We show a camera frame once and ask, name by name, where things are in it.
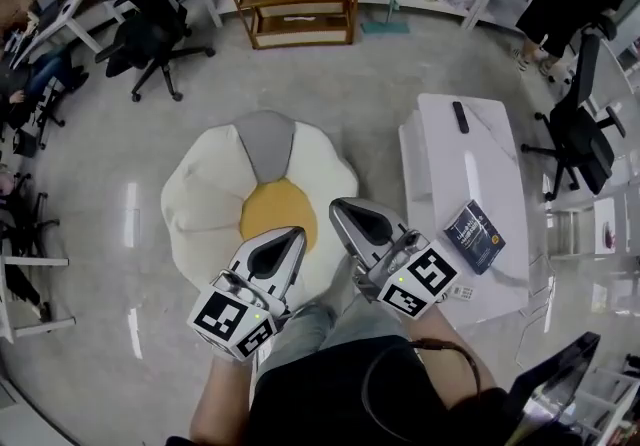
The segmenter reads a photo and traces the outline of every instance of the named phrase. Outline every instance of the sleeve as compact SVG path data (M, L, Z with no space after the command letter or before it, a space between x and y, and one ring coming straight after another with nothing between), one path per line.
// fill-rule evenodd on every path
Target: sleeve
M164 446L196 446L191 441L183 439L182 437L169 437Z
M504 442L504 433L511 435L509 422L503 417L502 407L507 393L504 389L493 388L483 391L479 396L472 396L458 403L449 411L449 419L462 434L456 439L463 439L466 444L486 444ZM535 435L527 439L531 446L582 446L579 435L560 423L551 423L539 429Z
M464 429L457 427L466 436L469 444L480 444L480 439L490 439L502 429L501 409L507 393L495 387L461 401L449 411L452 423L464 423Z

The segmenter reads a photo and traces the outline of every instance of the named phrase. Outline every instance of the office chair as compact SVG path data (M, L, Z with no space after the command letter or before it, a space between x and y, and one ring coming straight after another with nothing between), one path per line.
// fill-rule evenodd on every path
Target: office chair
M138 93L140 87L160 68L171 97L174 101L181 101L182 94L173 88L169 61L197 53L213 57L215 51L209 46L172 50L183 37L191 35L191 30L185 24L187 11L174 0L116 0L114 5L126 1L131 1L139 13L118 27L113 44L96 55L96 62L109 59L107 78L132 67L146 67L131 90L131 99L136 103L141 99Z
M4 238L11 240L11 255L47 257L42 241L44 230L52 225L59 226L60 220L40 220L44 209L44 202L48 197L45 192L39 192L33 206L29 204L28 196L22 191L26 181L31 180L31 174L16 174L15 187L8 195L0 197L0 210L9 213L13 224L0 219L0 241Z
M532 147L527 144L520 146L523 153L538 153L558 161L553 191L544 195L547 202L555 200L558 196L565 171L571 178L569 189L580 188L574 168L580 171L589 190L598 195L607 179L611 177L614 159L611 145L602 130L615 126L623 138L626 136L624 127L610 106L606 107L609 117L598 122L581 106L591 95L600 49L600 38L588 30L598 29L609 38L609 35L615 36L615 27L613 30L611 27L612 23L610 24L610 20L605 17L598 18L596 22L585 27L576 74L569 92L553 108L549 119L541 113L534 115L536 120L544 121L555 149Z

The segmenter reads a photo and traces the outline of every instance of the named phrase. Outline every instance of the human hand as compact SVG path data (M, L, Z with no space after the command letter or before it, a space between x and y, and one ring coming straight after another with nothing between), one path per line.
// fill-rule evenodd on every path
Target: human hand
M24 102L24 98L25 98L24 91L18 90L13 94L11 94L11 97L9 98L9 103L11 104L22 103Z

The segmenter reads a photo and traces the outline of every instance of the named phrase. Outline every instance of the black clothing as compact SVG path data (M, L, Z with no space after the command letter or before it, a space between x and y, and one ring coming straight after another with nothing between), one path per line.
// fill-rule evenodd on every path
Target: black clothing
M533 0L516 26L536 44L561 58L573 35L605 10L617 10L622 0Z
M0 107L10 106L9 98L11 95L23 90L31 79L31 66L29 64L20 64L15 69L11 69L12 60L12 53L5 53L2 60L0 60Z
M40 295L25 277L19 267L15 265L5 265L5 275L7 278L7 288L16 297L34 306L40 305Z
M268 371L256 386L243 443L406 445L381 428L361 400L371 362L389 346L402 343L407 341L399 336L353 341ZM494 388L447 410L411 348L385 355L369 383L370 407L377 419L425 445L495 444L492 437L501 431L505 396L504 390ZM551 439L546 446L558 444ZM190 444L172 437L166 446Z

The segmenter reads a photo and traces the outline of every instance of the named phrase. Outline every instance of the dark blue book cover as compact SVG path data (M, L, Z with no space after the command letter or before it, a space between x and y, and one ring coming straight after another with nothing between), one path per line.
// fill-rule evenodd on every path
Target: dark blue book cover
M462 208L444 232L478 275L491 266L505 246L500 233L474 200Z

